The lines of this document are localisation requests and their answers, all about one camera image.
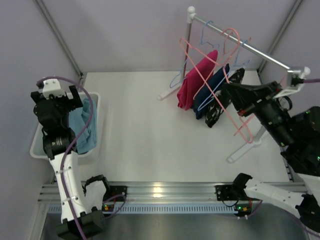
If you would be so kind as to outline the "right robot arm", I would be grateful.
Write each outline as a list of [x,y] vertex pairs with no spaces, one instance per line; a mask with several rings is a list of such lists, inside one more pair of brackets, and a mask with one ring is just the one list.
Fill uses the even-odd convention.
[[240,173],[230,191],[238,197],[267,201],[319,232],[320,108],[313,106],[290,116],[280,103],[283,89],[275,81],[263,85],[227,83],[224,89],[239,116],[255,115],[273,140],[285,148],[281,156],[309,189],[308,193],[289,192]]

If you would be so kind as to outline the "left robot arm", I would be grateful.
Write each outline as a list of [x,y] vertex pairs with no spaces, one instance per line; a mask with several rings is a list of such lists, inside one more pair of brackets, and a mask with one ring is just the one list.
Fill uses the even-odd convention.
[[109,190],[107,179],[97,175],[82,185],[74,131],[69,126],[69,113],[82,107],[74,85],[70,86],[72,98],[57,79],[45,80],[42,92],[34,91],[33,109],[42,126],[42,146],[57,180],[61,223],[56,227],[63,240],[86,240],[103,232],[105,216],[103,198]]

